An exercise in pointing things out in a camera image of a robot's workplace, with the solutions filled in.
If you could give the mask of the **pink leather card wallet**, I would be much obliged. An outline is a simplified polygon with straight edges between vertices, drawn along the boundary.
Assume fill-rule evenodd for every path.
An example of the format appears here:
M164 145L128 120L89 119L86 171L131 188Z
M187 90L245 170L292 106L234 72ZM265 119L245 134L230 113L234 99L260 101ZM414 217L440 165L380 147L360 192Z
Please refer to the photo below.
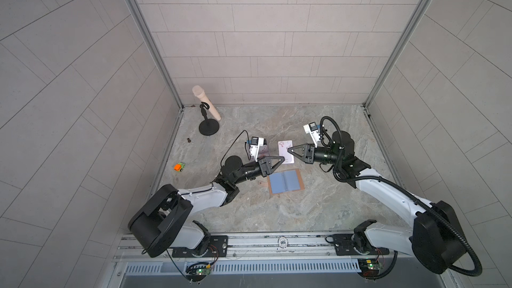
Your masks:
M273 173L268 177L269 193L278 195L305 189L303 178L298 169Z

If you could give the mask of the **clear acrylic card holder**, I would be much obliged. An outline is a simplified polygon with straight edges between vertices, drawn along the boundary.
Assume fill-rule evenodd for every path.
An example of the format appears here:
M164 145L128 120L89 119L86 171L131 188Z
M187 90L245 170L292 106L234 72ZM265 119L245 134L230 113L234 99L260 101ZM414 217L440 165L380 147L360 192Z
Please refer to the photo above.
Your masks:
M267 140L263 139L263 143L261 145L259 145L259 148L258 148L257 158L261 159L261 158L267 157L267 156L270 156L270 150L269 150L269 147L267 144Z

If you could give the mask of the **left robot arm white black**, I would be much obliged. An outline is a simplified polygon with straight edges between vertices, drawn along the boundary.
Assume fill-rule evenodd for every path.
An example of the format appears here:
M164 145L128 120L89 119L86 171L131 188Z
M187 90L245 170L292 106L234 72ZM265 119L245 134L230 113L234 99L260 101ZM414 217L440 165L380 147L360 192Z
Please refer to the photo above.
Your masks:
M239 183L267 177L284 161L283 156L265 156L244 164L238 156L228 157L209 186L162 186L130 219L128 229L149 257L158 257L169 248L186 248L203 256L209 250L211 234L192 215L227 205L239 194Z

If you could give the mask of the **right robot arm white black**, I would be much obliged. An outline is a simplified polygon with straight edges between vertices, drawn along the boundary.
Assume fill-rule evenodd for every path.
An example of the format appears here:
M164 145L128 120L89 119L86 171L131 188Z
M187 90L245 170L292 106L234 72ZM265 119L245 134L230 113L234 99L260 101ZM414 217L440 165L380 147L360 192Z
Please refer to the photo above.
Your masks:
M465 254L476 258L467 242L453 208L444 201L434 203L410 193L387 180L369 164L355 156L355 143L349 133L334 132L330 143L319 146L321 137L314 133L314 143L291 146L287 152L308 164L331 165L334 178L347 183L384 204L406 222L406 227L384 225L373 219L354 229L352 242L360 254L386 248L412 255L425 268L442 274L452 269L465 275L481 273L481 264L472 270L453 264Z

